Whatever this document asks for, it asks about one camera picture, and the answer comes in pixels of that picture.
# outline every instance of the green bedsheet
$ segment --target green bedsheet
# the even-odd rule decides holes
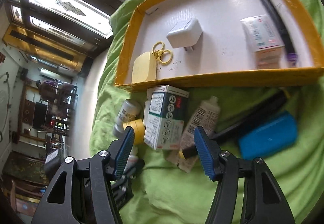
[[[112,15],[111,26],[115,39],[109,49],[108,61],[99,84],[98,103],[90,139],[90,153],[106,149],[111,141],[114,119],[126,91],[113,86],[118,56],[123,45],[126,27],[133,10],[144,0],[126,0]],[[322,36],[324,8],[320,0],[301,0],[311,14]],[[190,88],[188,120],[203,99],[219,98],[221,114],[218,129],[237,119],[237,115],[275,93],[277,88]],[[296,223],[301,223],[316,204],[324,190],[324,79],[317,84],[289,88],[291,99],[285,108],[298,121],[298,140],[294,146],[265,161],[278,180]],[[131,98],[144,104],[146,92],[132,93]],[[234,143],[222,146],[239,155]],[[133,181],[134,198],[120,211],[126,224],[132,223],[204,223],[209,212],[217,183],[205,176],[200,163],[187,174],[167,162],[167,151],[153,151],[139,146],[139,157],[145,169]],[[243,200],[243,181],[239,182],[234,222],[240,218]]]

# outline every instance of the medicine box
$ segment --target medicine box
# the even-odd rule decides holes
[[[280,68],[279,62],[284,43],[267,15],[241,20],[249,49],[257,69]]]
[[[169,85],[155,87],[144,142],[156,149],[179,149],[189,92]]]

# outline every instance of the blue case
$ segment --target blue case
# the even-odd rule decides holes
[[[239,139],[242,158],[270,156],[293,144],[297,135],[296,120],[285,111]]]

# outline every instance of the gold key ring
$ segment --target gold key ring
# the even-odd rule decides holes
[[[160,50],[155,50],[155,48],[160,44],[162,45],[162,48]],[[152,54],[154,55],[156,60],[158,62],[160,62],[161,64],[163,64],[163,65],[168,64],[173,58],[173,52],[171,50],[168,50],[168,49],[165,50],[164,48],[165,48],[165,44],[162,41],[159,41],[159,42],[155,43],[155,45],[152,48]],[[161,57],[163,56],[164,53],[169,53],[170,54],[170,58],[167,61],[162,61],[161,60]]]

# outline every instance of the black pen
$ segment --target black pen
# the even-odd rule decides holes
[[[298,56],[294,49],[294,46],[291,42],[289,33],[285,24],[283,23],[279,13],[277,12],[276,8],[272,4],[270,0],[260,0],[263,6],[265,7],[266,11],[268,12],[269,16],[273,20],[280,37],[285,45],[286,57],[289,64],[289,67],[296,67]]]

